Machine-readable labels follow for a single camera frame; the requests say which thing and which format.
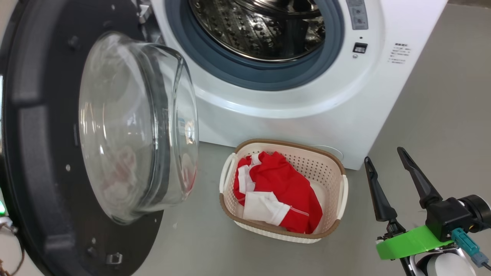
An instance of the basket handle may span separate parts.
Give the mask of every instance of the basket handle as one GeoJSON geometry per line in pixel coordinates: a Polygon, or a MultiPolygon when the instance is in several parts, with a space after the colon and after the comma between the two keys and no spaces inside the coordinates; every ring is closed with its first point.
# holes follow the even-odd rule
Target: basket handle
{"type": "Polygon", "coordinates": [[[223,165],[223,169],[221,169],[220,183],[218,187],[220,193],[223,193],[223,188],[225,186],[225,183],[228,183],[230,181],[230,177],[232,176],[232,171],[233,171],[232,168],[234,168],[236,160],[237,160],[237,154],[232,153],[225,161],[225,164],[223,165]]]}
{"type": "Polygon", "coordinates": [[[341,190],[339,191],[338,200],[338,212],[337,219],[341,220],[343,218],[344,210],[346,209],[346,203],[348,203],[348,178],[343,174],[343,183],[341,183],[341,190]]]}

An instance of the red cloth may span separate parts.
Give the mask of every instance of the red cloth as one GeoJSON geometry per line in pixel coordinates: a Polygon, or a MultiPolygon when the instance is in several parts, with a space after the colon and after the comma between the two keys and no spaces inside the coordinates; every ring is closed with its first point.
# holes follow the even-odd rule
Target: red cloth
{"type": "MultiPolygon", "coordinates": [[[[259,154],[260,165],[252,167],[250,177],[255,185],[255,192],[273,192],[278,201],[290,205],[290,211],[280,226],[296,233],[312,234],[322,218],[319,204],[310,182],[297,172],[281,154],[259,154]]],[[[242,158],[237,168],[251,164],[251,156],[242,158]]],[[[244,205],[245,194],[239,191],[239,173],[235,174],[234,194],[239,203],[244,205]]]]}

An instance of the washing machine door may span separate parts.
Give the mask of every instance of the washing machine door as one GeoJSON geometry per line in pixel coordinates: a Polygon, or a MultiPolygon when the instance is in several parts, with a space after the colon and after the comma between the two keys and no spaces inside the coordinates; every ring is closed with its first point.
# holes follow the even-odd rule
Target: washing machine door
{"type": "Polygon", "coordinates": [[[3,38],[0,184],[46,275],[133,274],[163,209],[192,190],[191,78],[178,52],[143,41],[137,13],[130,0],[21,1],[3,38]]]}

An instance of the white plastic basket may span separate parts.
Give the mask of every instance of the white plastic basket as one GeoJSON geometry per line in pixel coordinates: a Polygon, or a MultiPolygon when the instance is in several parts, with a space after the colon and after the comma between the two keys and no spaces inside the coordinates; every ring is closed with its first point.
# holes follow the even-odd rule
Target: white plastic basket
{"type": "Polygon", "coordinates": [[[235,223],[254,233],[295,243],[311,244],[331,234],[339,225],[348,200],[348,179],[341,162],[332,154],[309,146],[267,139],[239,145],[225,161],[219,183],[223,211],[235,223]],[[278,152],[309,181],[322,207],[323,216],[312,234],[288,232],[261,221],[242,219],[243,206],[233,193],[237,164],[241,158],[266,151],[278,152]]]}

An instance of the white washing machine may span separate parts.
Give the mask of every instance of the white washing machine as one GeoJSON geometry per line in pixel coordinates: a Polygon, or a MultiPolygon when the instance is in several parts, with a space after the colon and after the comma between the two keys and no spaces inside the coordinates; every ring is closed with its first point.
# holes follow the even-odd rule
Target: white washing machine
{"type": "Polygon", "coordinates": [[[1,0],[0,224],[45,275],[129,276],[200,139],[358,169],[444,4],[1,0]]]}
{"type": "Polygon", "coordinates": [[[446,0],[316,0],[308,10],[313,15],[304,17],[274,6],[278,2],[285,1],[152,0],[166,45],[190,67],[200,140],[233,147],[250,138],[314,145],[359,169],[446,0]],[[241,2],[256,9],[241,10],[241,2]],[[264,50],[271,36],[273,43],[288,41],[278,39],[285,18],[315,22],[306,24],[307,36],[291,35],[305,38],[304,52],[264,50]],[[316,45],[311,29],[318,34],[319,22],[324,33],[316,45]],[[248,48],[249,30],[260,53],[248,48]]]}

